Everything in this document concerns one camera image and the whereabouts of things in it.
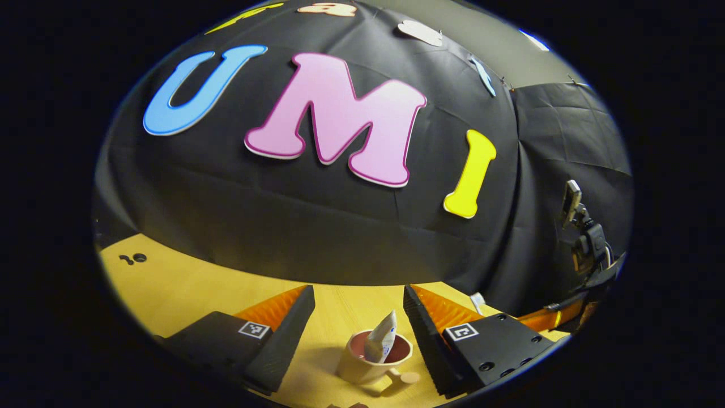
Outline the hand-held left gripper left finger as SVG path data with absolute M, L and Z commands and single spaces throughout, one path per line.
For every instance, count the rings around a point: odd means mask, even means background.
M 315 310 L 312 285 L 301 285 L 242 312 L 211 312 L 161 345 L 230 383 L 272 395 L 292 363 Z

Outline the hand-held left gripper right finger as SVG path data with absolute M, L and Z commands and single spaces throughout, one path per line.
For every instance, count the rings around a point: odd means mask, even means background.
M 554 341 L 507 313 L 484 317 L 419 285 L 406 285 L 403 307 L 440 395 L 490 386 L 549 353 Z

